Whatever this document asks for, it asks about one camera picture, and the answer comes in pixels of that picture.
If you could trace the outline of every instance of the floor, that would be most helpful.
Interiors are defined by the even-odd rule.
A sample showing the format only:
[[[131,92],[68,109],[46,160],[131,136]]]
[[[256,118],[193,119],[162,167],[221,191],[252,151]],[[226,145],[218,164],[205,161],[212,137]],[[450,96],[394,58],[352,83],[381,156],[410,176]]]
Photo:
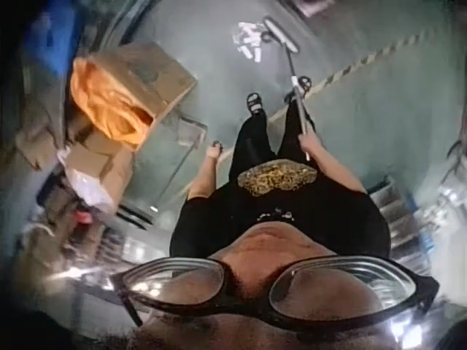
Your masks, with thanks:
[[[260,63],[239,52],[239,23],[271,15],[301,46],[294,56],[300,75],[320,82],[390,43],[435,28],[425,41],[404,47],[341,79],[306,101],[331,153],[370,187],[394,176],[419,203],[434,193],[444,156],[457,137],[463,100],[463,46],[438,4],[427,1],[336,1],[308,27],[273,0],[163,0],[144,19],[135,40],[157,42],[198,80],[179,109],[208,126],[209,140],[229,148],[247,118],[245,97],[258,91],[269,114],[290,89],[283,51],[261,44]],[[146,142],[126,200],[149,211],[170,230],[183,189],[196,175],[204,148],[195,149],[161,197],[187,149],[175,139],[175,116]],[[270,127],[277,147],[283,118]],[[229,158],[218,171],[222,184]]]

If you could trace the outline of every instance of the orange bag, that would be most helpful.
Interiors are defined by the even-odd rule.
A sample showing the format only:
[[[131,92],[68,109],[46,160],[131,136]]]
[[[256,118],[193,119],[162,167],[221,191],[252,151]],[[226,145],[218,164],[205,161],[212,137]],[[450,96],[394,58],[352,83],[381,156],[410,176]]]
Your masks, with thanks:
[[[153,118],[110,73],[76,58],[70,89],[76,104],[109,139],[136,149],[146,139]]]

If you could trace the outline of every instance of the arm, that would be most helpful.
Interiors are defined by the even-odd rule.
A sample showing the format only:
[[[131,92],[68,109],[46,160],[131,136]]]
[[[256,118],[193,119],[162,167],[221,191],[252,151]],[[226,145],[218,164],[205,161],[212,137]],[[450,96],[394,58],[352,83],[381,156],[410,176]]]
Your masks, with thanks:
[[[310,131],[307,135],[300,135],[298,138],[302,150],[313,157],[320,167],[320,170],[327,177],[330,177],[349,190],[366,193],[365,187],[363,187],[360,180],[322,146],[320,140],[313,131]]]
[[[198,175],[188,190],[188,200],[192,198],[208,198],[216,190],[216,166],[222,152],[222,144],[215,141],[208,147]]]

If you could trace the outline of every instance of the black sandal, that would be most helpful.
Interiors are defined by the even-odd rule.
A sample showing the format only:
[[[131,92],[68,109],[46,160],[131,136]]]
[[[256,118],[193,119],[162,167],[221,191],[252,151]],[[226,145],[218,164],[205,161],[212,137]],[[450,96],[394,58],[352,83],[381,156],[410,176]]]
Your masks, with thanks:
[[[259,93],[251,93],[247,96],[247,108],[251,115],[263,109],[263,99]]]
[[[300,85],[300,88],[303,90],[303,97],[312,89],[312,80],[307,77],[306,75],[302,75],[301,77],[298,78],[298,84]],[[295,98],[295,93],[290,91],[287,95],[284,97],[284,102],[286,104],[290,104],[292,100]]]

